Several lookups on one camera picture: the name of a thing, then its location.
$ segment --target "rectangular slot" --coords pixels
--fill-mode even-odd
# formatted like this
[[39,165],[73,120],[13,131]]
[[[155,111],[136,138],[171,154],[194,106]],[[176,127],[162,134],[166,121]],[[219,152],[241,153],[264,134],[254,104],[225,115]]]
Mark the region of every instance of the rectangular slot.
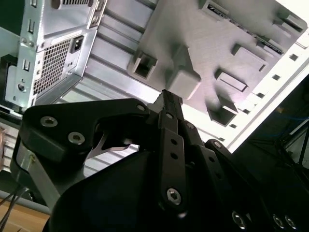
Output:
[[263,93],[258,93],[257,96],[258,96],[259,98],[265,97],[265,95],[264,95]]
[[28,32],[33,34],[35,22],[31,19],[28,21]]
[[278,75],[274,75],[274,76],[272,77],[272,79],[274,79],[274,80],[276,80],[276,81],[278,81],[280,78],[281,78],[281,77],[278,76]]
[[293,60],[293,61],[296,61],[298,59],[298,56],[295,55],[295,54],[291,54],[290,59]]
[[248,87],[246,84],[240,82],[239,80],[237,80],[236,78],[228,75],[227,73],[223,72],[223,71],[219,71],[219,75],[217,77],[217,80],[224,82],[225,84],[233,87],[234,89],[243,92],[246,90],[246,88]]
[[27,60],[23,60],[23,70],[29,72],[30,69],[30,62]]
[[97,6],[96,6],[96,11],[101,11],[103,9],[105,0],[98,0],[97,1]]
[[37,2],[38,0],[30,0],[30,5],[33,6],[34,8],[37,8]]
[[240,62],[247,63],[251,67],[257,69],[259,72],[262,72],[267,66],[267,62],[265,60],[259,58],[257,55],[238,44],[234,47],[232,54]]
[[246,109],[244,109],[243,112],[244,112],[245,114],[249,114],[249,113],[250,113],[250,111],[249,111],[249,110],[246,110]]

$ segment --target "metal mesh grille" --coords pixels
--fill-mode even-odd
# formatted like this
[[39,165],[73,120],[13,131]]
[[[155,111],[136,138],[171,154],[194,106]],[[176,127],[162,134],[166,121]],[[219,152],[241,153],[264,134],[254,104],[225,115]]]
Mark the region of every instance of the metal mesh grille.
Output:
[[34,93],[40,94],[61,80],[71,40],[66,40],[45,50],[41,78],[34,82]]
[[63,5],[86,5],[89,0],[63,0]]

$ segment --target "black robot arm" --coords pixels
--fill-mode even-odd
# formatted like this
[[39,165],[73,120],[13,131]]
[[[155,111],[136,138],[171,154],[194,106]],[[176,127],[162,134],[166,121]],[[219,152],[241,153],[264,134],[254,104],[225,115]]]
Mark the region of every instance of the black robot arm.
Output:
[[[23,117],[12,175],[52,214],[45,230],[295,231],[287,212],[219,141],[201,140],[182,99],[35,106]],[[85,178],[86,159],[139,150]]]

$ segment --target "silver bolt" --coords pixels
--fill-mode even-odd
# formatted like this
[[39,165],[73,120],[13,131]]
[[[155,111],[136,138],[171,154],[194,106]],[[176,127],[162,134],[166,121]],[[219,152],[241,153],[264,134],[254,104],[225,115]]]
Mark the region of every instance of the silver bolt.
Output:
[[175,205],[180,205],[182,197],[176,189],[169,188],[167,191],[168,200]]
[[285,216],[285,220],[289,224],[289,226],[292,227],[292,229],[297,229],[295,223],[288,216]]
[[145,111],[145,110],[146,110],[145,107],[143,107],[142,105],[137,105],[137,108],[138,108],[139,110],[142,110],[142,111]]
[[41,124],[44,127],[55,127],[58,125],[58,122],[55,118],[50,116],[45,116],[41,118]]
[[217,148],[221,148],[221,147],[222,147],[221,144],[218,143],[217,141],[214,141],[213,144],[214,144]]
[[242,216],[236,213],[235,211],[232,212],[232,218],[235,224],[238,225],[239,228],[241,228],[242,230],[245,230],[247,228],[247,225]]
[[71,132],[68,136],[68,140],[76,145],[81,145],[85,142],[85,137],[79,132]]
[[284,229],[284,224],[277,215],[274,214],[272,218],[274,219],[277,226],[279,226],[281,229]]
[[171,115],[171,114],[169,114],[169,113],[166,113],[166,116],[167,116],[168,118],[170,118],[170,119],[173,119],[173,118],[174,118],[174,116]]
[[191,123],[188,123],[187,126],[188,126],[190,129],[194,129],[194,126],[193,126],[193,124],[191,124]]

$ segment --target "rectangular hole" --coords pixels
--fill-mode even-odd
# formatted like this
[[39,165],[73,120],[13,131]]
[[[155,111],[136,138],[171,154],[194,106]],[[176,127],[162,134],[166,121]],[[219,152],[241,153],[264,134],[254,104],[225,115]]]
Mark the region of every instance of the rectangular hole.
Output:
[[24,60],[23,61],[23,70],[29,72],[29,69],[30,69],[30,62],[27,61],[27,60]]
[[258,96],[259,98],[265,97],[265,95],[264,95],[263,93],[258,93],[257,96]]
[[249,110],[246,110],[246,109],[244,109],[243,112],[244,112],[245,114],[249,114],[249,113],[250,113],[250,111],[249,111]]
[[30,0],[30,5],[37,8],[37,0]]
[[29,21],[28,21],[28,32],[31,33],[31,34],[33,34],[33,32],[34,32],[34,24],[35,24],[35,22],[33,20],[29,19]]
[[274,76],[272,77],[272,79],[274,79],[274,80],[276,80],[276,81],[278,81],[280,78],[281,78],[281,77],[278,76],[278,75],[274,75]]
[[296,61],[298,59],[298,56],[295,55],[295,54],[291,54],[290,59],[293,60],[293,61]]
[[148,67],[150,59],[146,56],[142,56],[140,63],[138,64],[135,73],[146,79],[150,68]]

